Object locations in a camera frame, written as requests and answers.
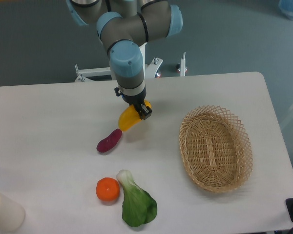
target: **blue joint cover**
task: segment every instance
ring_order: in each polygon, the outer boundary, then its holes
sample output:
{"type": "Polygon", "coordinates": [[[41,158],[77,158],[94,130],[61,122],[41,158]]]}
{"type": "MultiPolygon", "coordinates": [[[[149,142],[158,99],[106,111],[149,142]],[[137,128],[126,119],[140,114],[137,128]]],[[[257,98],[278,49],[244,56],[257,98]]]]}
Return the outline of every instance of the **blue joint cover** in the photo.
{"type": "Polygon", "coordinates": [[[118,14],[117,12],[106,12],[104,13],[103,15],[100,16],[100,18],[98,19],[98,22],[97,22],[97,31],[98,31],[98,34],[99,34],[99,37],[101,38],[101,32],[104,28],[104,26],[112,19],[116,18],[116,17],[121,17],[120,14],[118,14]]]}
{"type": "Polygon", "coordinates": [[[72,14],[72,17],[74,19],[74,21],[79,25],[79,26],[85,26],[88,25],[87,23],[85,23],[82,18],[80,18],[80,16],[77,14],[77,12],[75,11],[74,7],[72,6],[72,4],[70,3],[69,0],[66,0],[66,4],[68,6],[68,9],[70,11],[70,13],[72,14]]]}
{"type": "Polygon", "coordinates": [[[114,72],[125,78],[134,77],[143,69],[141,51],[130,40],[122,40],[111,48],[110,62],[114,72]]]}
{"type": "Polygon", "coordinates": [[[167,37],[180,33],[183,25],[182,14],[177,5],[170,5],[171,20],[167,37]]]}

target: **white metal stand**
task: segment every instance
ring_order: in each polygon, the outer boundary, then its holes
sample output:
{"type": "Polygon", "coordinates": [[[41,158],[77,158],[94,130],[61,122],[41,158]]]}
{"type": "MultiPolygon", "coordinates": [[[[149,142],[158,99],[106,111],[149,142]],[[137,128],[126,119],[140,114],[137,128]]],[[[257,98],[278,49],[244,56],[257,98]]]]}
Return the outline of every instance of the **white metal stand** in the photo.
{"type": "Polygon", "coordinates": [[[186,76],[186,53],[184,52],[181,61],[180,61],[180,76],[186,76]]]}
{"type": "MultiPolygon", "coordinates": [[[[143,56],[143,71],[145,78],[155,78],[159,67],[162,65],[163,60],[160,58],[154,58],[150,65],[146,65],[146,43],[139,47],[143,56]]],[[[112,76],[112,80],[115,80],[114,72],[111,71],[110,67],[105,68],[93,68],[93,69],[82,69],[79,70],[77,64],[75,65],[77,78],[75,82],[88,82],[93,81],[88,77],[99,77],[99,76],[112,76]]]]}

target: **woven basket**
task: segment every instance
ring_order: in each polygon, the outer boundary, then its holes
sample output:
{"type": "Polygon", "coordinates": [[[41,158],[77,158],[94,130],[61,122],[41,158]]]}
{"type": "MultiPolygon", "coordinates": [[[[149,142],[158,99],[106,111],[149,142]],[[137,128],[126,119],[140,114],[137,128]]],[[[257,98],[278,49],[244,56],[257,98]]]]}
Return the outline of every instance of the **woven basket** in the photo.
{"type": "Polygon", "coordinates": [[[179,134],[185,169],[199,187],[214,193],[237,189],[252,172],[248,135],[237,116],[203,106],[184,118],[179,134]]]}

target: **basket rim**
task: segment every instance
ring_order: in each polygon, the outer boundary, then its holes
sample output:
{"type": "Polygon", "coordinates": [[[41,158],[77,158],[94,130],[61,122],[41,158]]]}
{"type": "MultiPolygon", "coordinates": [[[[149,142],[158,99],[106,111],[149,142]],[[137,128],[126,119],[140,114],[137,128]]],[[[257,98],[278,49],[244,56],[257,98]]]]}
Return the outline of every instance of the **basket rim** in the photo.
{"type": "Polygon", "coordinates": [[[220,106],[202,106],[188,112],[180,126],[179,143],[183,164],[187,174],[196,185],[204,190],[214,193],[229,192],[242,186],[251,175],[253,163],[250,139],[239,117],[232,114],[230,110],[227,110],[226,108],[221,108],[220,106]],[[226,115],[229,115],[229,118],[225,115],[221,115],[220,113],[226,113],[226,115]],[[236,162],[237,172],[234,179],[230,183],[221,187],[207,185],[196,178],[191,168],[191,163],[188,160],[188,150],[186,146],[188,132],[191,129],[191,125],[196,121],[200,121],[200,118],[203,116],[212,116],[213,118],[217,118],[217,121],[221,120],[221,124],[228,130],[230,136],[232,137],[235,150],[238,145],[238,152],[243,152],[242,156],[237,155],[237,157],[239,156],[240,158],[237,159],[236,162]],[[237,126],[235,126],[234,123],[232,124],[232,122],[238,124],[239,131],[237,131],[237,126]]]}

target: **purple sweet potato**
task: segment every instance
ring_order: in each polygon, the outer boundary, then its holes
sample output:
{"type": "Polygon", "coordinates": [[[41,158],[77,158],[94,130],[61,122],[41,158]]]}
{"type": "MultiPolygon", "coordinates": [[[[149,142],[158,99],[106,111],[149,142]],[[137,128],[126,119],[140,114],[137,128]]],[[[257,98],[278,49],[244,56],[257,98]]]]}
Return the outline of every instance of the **purple sweet potato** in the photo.
{"type": "Polygon", "coordinates": [[[114,130],[107,138],[101,140],[97,145],[97,151],[105,153],[113,149],[117,142],[121,139],[123,132],[118,128],[114,130]]]}

